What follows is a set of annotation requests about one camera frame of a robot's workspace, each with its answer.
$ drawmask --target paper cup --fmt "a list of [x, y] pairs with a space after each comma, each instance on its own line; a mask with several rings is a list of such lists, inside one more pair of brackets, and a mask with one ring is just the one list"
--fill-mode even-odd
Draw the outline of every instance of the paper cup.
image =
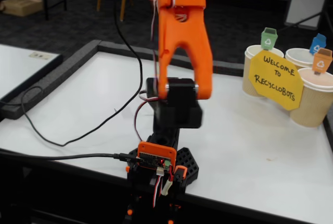
[[287, 50], [286, 59], [293, 63], [297, 70], [306, 67], [312, 67], [313, 55], [309, 52], [309, 49], [304, 48], [292, 48]]
[[291, 119], [306, 127], [319, 126], [333, 103], [333, 75], [328, 72], [315, 75], [312, 68], [298, 71], [304, 90], [298, 109], [290, 112]]
[[[261, 97], [263, 96], [259, 95], [257, 91], [255, 90], [254, 86], [252, 85], [251, 81], [249, 80], [249, 71], [250, 71], [250, 65], [251, 65], [251, 59], [260, 53], [263, 49], [261, 48], [261, 45], [253, 45], [249, 46], [245, 51], [245, 62], [244, 62], [244, 74], [243, 74], [243, 91], [251, 96], [255, 97]], [[273, 48], [270, 50], [272, 53], [284, 57], [284, 54], [279, 49]]]

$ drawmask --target orange robotic arm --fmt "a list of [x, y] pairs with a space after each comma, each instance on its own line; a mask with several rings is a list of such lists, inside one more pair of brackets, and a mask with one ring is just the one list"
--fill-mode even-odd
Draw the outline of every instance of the orange robotic arm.
[[206, 0], [158, 0], [159, 7], [159, 97], [168, 95], [168, 65], [177, 48], [186, 50], [195, 73], [197, 99], [212, 93], [213, 57], [203, 11]]

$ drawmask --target white table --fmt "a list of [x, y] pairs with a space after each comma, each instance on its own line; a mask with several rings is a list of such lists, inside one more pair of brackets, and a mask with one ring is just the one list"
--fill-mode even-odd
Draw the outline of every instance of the white table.
[[0, 100], [57, 57], [58, 54], [0, 45]]
[[[152, 76], [143, 60], [144, 79]], [[193, 71], [169, 67], [169, 76]], [[241, 90], [242, 78], [214, 75], [210, 100], [202, 101], [203, 126], [182, 129], [179, 149], [190, 148], [199, 177], [186, 193], [313, 223], [333, 223], [333, 155], [323, 126], [304, 128], [268, 99]], [[139, 85], [134, 58], [98, 52], [68, 80], [29, 111], [38, 130], [65, 143], [91, 130], [119, 109]], [[138, 145], [133, 115], [140, 99], [104, 127], [65, 148], [42, 141], [25, 117], [0, 122], [0, 148], [31, 155], [126, 153]], [[142, 138], [152, 133], [153, 111], [138, 116]], [[126, 178], [123, 162], [108, 158], [63, 161]]]

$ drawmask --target cardboard box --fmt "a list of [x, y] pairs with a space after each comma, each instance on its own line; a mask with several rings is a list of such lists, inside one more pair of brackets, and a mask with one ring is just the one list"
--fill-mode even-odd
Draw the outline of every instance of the cardboard box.
[[25, 17], [43, 10], [42, 0], [5, 0], [2, 1], [4, 13]]

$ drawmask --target robotic arm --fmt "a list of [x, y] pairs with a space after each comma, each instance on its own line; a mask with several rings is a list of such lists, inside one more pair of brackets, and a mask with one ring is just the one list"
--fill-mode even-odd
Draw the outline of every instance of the robotic arm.
[[159, 97], [168, 95], [168, 65], [177, 48], [186, 50], [195, 73], [197, 99], [212, 93], [213, 58], [203, 19], [206, 0], [158, 0]]
[[[199, 173], [190, 150], [178, 150], [180, 129], [200, 128], [202, 109], [198, 100], [209, 99], [212, 93], [213, 59], [203, 19], [206, 0], [155, 0], [154, 6], [156, 3], [159, 76], [147, 79], [148, 98], [142, 104], [148, 102], [154, 110], [153, 134], [147, 141], [141, 140], [138, 134], [141, 142], [130, 152], [139, 162], [128, 162], [126, 168], [133, 192], [124, 223], [131, 223], [133, 213], [140, 206], [141, 196], [137, 194], [136, 186], [148, 185], [154, 180], [153, 207], [159, 195], [173, 195], [169, 223], [176, 220], [180, 209], [176, 195], [185, 193], [187, 185], [196, 180]], [[186, 50], [191, 60], [195, 81], [168, 77], [168, 65], [179, 47]]]

